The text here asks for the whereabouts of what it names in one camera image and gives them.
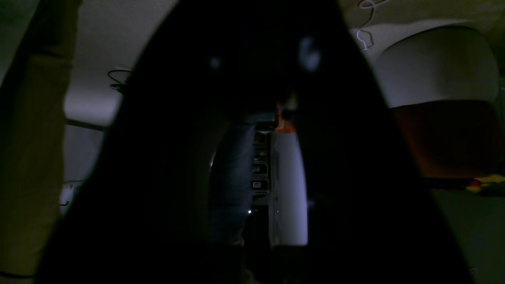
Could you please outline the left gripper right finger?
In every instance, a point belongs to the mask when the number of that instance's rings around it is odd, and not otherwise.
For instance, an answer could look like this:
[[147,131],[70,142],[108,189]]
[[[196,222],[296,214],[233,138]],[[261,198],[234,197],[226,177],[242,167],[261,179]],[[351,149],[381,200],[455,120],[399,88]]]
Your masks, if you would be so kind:
[[301,284],[472,284],[335,0],[283,0],[309,240]]

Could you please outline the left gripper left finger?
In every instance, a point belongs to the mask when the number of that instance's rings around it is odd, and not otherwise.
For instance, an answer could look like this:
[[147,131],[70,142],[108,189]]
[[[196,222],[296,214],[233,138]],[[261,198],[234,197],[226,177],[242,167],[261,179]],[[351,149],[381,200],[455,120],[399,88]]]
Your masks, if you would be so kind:
[[146,45],[37,284],[246,284],[237,241],[208,239],[209,171],[277,77],[275,0],[180,0]]

